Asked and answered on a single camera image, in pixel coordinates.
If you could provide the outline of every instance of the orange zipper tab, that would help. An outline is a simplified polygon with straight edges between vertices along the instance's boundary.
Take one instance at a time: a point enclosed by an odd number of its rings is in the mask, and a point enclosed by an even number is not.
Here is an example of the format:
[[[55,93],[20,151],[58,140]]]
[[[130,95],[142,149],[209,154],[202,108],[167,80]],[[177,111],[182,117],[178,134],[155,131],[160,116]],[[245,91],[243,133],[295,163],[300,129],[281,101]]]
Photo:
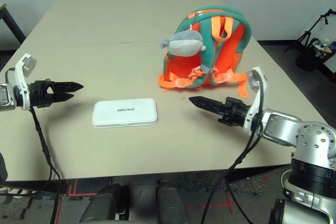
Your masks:
[[[212,13],[212,12],[223,12],[224,10],[222,9],[207,9],[207,10],[198,10],[196,12],[188,14],[188,19],[194,18],[196,16],[201,16],[205,13]]]

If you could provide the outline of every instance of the backpack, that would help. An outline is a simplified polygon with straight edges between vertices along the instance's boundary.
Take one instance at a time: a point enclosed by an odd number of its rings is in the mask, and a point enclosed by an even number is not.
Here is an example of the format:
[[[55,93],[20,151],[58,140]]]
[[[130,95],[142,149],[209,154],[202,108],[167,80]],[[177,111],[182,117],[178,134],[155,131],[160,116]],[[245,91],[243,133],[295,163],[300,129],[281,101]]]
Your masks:
[[[247,98],[246,73],[234,73],[251,37],[250,24],[243,14],[228,6],[202,7],[188,14],[175,34],[190,29],[202,35],[206,49],[190,57],[168,52],[159,85],[169,90],[239,82],[239,95]]]

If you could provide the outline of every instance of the gray plush toy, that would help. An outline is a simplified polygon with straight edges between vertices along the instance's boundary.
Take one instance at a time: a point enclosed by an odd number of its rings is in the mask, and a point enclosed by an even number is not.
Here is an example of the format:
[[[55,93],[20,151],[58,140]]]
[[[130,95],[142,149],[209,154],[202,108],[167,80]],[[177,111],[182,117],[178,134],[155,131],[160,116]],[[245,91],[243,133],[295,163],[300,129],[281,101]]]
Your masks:
[[[168,52],[176,56],[189,57],[204,51],[202,35],[194,30],[181,31],[170,39],[164,39],[160,43],[161,48],[167,48]]]

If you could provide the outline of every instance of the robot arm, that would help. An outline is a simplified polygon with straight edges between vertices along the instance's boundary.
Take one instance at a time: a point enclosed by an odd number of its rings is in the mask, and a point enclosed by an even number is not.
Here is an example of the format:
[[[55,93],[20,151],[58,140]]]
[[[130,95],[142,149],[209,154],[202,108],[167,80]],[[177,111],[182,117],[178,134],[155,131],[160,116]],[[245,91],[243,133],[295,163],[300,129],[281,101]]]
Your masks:
[[[73,97],[73,94],[82,85],[75,82],[53,82],[50,79],[35,81],[27,84],[25,77],[33,71],[36,60],[29,54],[24,54],[15,66],[16,85],[12,86],[6,78],[6,83],[0,83],[0,112],[14,110],[20,106],[22,110],[31,107],[48,107],[54,102],[62,102]],[[7,179],[7,170],[4,159],[0,153],[0,185]]]
[[[223,116],[219,122],[241,126],[251,134],[252,126],[257,123],[259,81],[263,82],[265,100],[268,95],[266,78],[259,67],[254,69],[261,80],[256,80],[252,72],[247,73],[250,86],[258,92],[251,106],[231,97],[226,98],[225,104],[204,97],[191,97],[190,101]],[[294,115],[272,109],[263,111],[261,122],[264,139],[296,148],[283,189],[288,200],[276,201],[270,223],[336,223],[336,130],[321,122],[303,122]]]

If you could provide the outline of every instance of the cable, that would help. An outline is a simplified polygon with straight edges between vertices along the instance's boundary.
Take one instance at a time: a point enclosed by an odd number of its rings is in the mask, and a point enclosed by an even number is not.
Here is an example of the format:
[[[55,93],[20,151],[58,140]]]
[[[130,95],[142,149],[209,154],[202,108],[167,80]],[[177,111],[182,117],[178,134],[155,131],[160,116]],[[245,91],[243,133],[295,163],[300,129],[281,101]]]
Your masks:
[[[204,221],[205,221],[205,217],[206,217],[206,214],[209,210],[209,206],[210,206],[210,203],[211,203],[211,200],[215,194],[215,191],[217,190],[218,186],[221,184],[222,180],[225,179],[225,177],[230,174],[234,169],[235,167],[240,164],[243,159],[246,157],[246,155],[257,145],[257,143],[259,142],[259,140],[255,141],[254,144],[251,146],[250,148],[250,145],[253,141],[253,138],[254,138],[254,135],[256,133],[256,130],[257,130],[257,127],[259,125],[259,122],[261,122],[261,117],[262,117],[262,107],[264,105],[264,85],[262,83],[262,78],[260,76],[260,74],[256,71],[256,70],[252,70],[252,73],[253,75],[258,79],[259,81],[259,90],[260,90],[260,101],[259,101],[259,109],[258,109],[258,113],[256,115],[256,123],[252,126],[252,133],[251,133],[251,136],[249,137],[248,139],[248,142],[243,150],[243,152],[238,156],[238,158],[235,160],[235,162],[233,163],[233,165],[224,172],[224,174],[218,179],[217,183],[214,185],[213,189],[211,190],[210,192],[210,195],[208,197],[208,200],[206,202],[206,205],[205,205],[205,208],[204,208],[204,211],[203,211],[203,215],[202,215],[202,219],[201,219],[201,224],[204,224]]]
[[[41,187],[41,189],[38,189],[34,193],[29,193],[29,194],[0,194],[0,196],[23,196],[23,197],[26,197],[26,196],[36,195],[36,194],[40,193],[41,191],[43,191],[47,187],[47,185],[50,183],[51,176],[52,176],[52,171],[53,170],[50,169],[49,178],[48,178],[47,182],[43,185],[43,187]]]
[[[280,178],[280,182],[281,182],[281,186],[282,186],[282,187],[284,187],[284,185],[283,185],[283,184],[284,184],[283,177],[284,177],[284,175],[285,175],[286,173],[288,173],[288,172],[290,172],[290,169],[284,171],[283,174],[282,174],[282,176],[281,176],[281,178]]]
[[[15,71],[15,68],[9,68],[6,72],[5,72],[5,82],[6,83],[9,83],[8,82],[8,72],[9,71]],[[41,142],[41,146],[42,146],[42,151],[44,153],[44,156],[46,158],[46,161],[50,167],[50,174],[49,174],[49,178],[48,178],[48,181],[44,184],[44,186],[42,187],[42,189],[40,189],[39,191],[36,191],[35,193],[31,193],[31,194],[24,194],[24,195],[21,195],[21,194],[2,194],[0,196],[31,196],[31,195],[35,195],[39,192],[41,192],[50,182],[51,180],[51,176],[52,176],[52,172],[54,172],[57,176],[57,179],[58,179],[58,190],[57,190],[57,193],[56,193],[56,196],[55,196],[55,201],[54,201],[54,209],[53,209],[53,213],[51,215],[51,220],[50,220],[50,224],[54,224],[55,223],[55,220],[56,220],[56,214],[57,214],[57,208],[58,208],[58,200],[59,200],[59,194],[60,194],[60,191],[61,191],[61,177],[58,173],[58,171],[55,169],[52,161],[51,161],[51,156],[50,156],[50,152],[49,152],[49,149],[48,149],[48,146],[46,144],[46,141],[44,139],[44,136],[43,136],[43,133],[42,133],[42,129],[41,129],[41,126],[40,126],[40,123],[38,122],[38,119],[37,119],[37,116],[36,116],[36,113],[35,113],[35,110],[34,108],[31,106],[30,107],[30,110],[29,110],[33,116],[33,119],[34,119],[34,123],[35,123],[35,128],[36,128],[36,131],[38,133],[38,136],[40,138],[40,142]]]
[[[56,219],[59,194],[60,194],[60,191],[61,191],[61,177],[60,177],[58,171],[55,169],[53,163],[51,162],[50,152],[49,152],[48,146],[46,144],[46,141],[44,139],[44,136],[43,136],[43,133],[42,133],[42,129],[41,129],[40,123],[38,122],[35,110],[34,110],[33,107],[30,107],[29,111],[33,115],[36,131],[37,131],[38,136],[40,138],[41,145],[42,145],[42,151],[44,153],[44,156],[46,157],[46,161],[47,161],[48,165],[50,166],[50,169],[56,174],[56,176],[58,178],[58,191],[56,193],[56,197],[55,197],[55,201],[54,201],[54,209],[53,209],[53,213],[51,215],[51,220],[50,220],[50,224],[54,224],[55,223],[55,219]]]
[[[248,153],[249,153],[250,151],[252,151],[253,148],[259,143],[259,141],[260,141],[260,139],[261,139],[261,136],[262,136],[262,133],[263,133],[263,125],[262,125],[262,123],[260,122],[260,128],[259,128],[259,134],[258,134],[258,137],[257,137],[257,139],[255,140],[255,142],[253,143],[253,145],[248,149]],[[229,191],[229,193],[230,193],[230,195],[231,195],[233,201],[235,202],[237,208],[238,208],[239,211],[241,212],[241,214],[244,216],[244,218],[247,220],[247,222],[248,222],[249,224],[253,224],[253,222],[250,221],[250,219],[247,217],[247,215],[245,214],[245,212],[244,212],[243,209],[241,208],[241,206],[240,206],[238,200],[236,199],[236,197],[235,197],[233,191],[232,191],[231,188],[230,188],[230,185],[229,185],[230,175],[231,175],[231,174],[228,174],[227,177],[226,177],[226,179],[225,179],[226,187],[227,187],[227,189],[228,189],[228,191]]]

